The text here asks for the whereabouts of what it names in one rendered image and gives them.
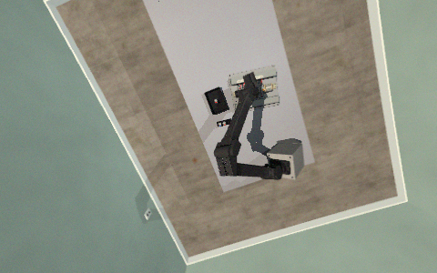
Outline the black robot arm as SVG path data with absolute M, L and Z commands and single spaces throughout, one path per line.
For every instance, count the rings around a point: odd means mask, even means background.
M 237 163 L 237 155 L 239 154 L 239 150 L 241 147 L 241 144 L 239 142 L 239 136 L 245 123 L 247 114 L 249 112 L 249 108 L 253 104 L 256 96 L 260 93 L 260 87 L 257 85 L 257 80 L 254 72 L 243 76 L 243 79 L 245 82 L 244 87 L 246 89 L 235 91 L 235 96 L 236 98 L 239 98 L 239 103 L 230 121 L 225 136 L 222 138 L 221 142 L 217 143 L 214 150 L 214 156 L 217 160 L 219 174 L 222 177 L 260 176 L 262 179 L 279 180 L 282 178 L 283 174 L 290 175 L 289 161 L 271 159 L 269 161 L 270 166 L 268 164 L 265 164 L 265 166 L 263 167 Z

